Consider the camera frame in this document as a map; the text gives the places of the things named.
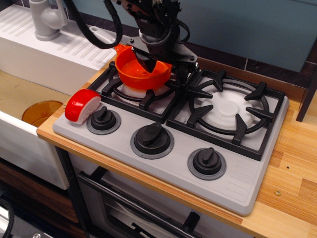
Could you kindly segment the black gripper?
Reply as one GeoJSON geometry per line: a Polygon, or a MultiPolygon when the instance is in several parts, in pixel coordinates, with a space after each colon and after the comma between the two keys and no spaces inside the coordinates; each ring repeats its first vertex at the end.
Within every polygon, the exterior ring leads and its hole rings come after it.
{"type": "Polygon", "coordinates": [[[177,24],[166,29],[160,38],[139,31],[138,36],[128,40],[128,45],[134,48],[137,62],[148,73],[153,72],[156,60],[181,64],[176,67],[176,77],[181,83],[186,83],[189,75],[198,70],[198,57],[181,43],[180,32],[177,24]]]}

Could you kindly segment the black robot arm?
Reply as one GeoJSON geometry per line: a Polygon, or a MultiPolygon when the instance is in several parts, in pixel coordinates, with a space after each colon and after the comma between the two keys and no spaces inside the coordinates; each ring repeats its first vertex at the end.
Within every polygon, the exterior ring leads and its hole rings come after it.
{"type": "Polygon", "coordinates": [[[186,83],[188,74],[197,70],[197,55],[184,44],[190,38],[189,27],[178,19],[178,0],[117,0],[139,29],[130,39],[138,63],[153,72],[158,61],[175,69],[177,79],[186,83]]]}

